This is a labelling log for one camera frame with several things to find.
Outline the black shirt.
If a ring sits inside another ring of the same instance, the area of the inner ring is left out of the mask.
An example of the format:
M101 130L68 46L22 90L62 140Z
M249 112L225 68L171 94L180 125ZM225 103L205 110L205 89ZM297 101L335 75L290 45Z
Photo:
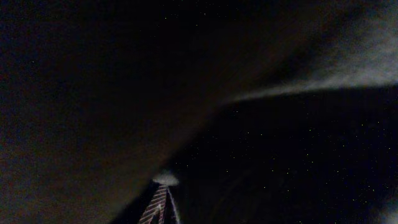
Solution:
M109 223L224 105L397 83L396 1L1 2L1 222Z

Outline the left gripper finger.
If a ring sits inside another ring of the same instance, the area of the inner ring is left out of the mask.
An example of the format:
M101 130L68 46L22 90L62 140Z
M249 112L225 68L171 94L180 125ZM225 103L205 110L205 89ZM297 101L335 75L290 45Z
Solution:
M159 185L149 204L142 213L138 224L164 224L168 187Z

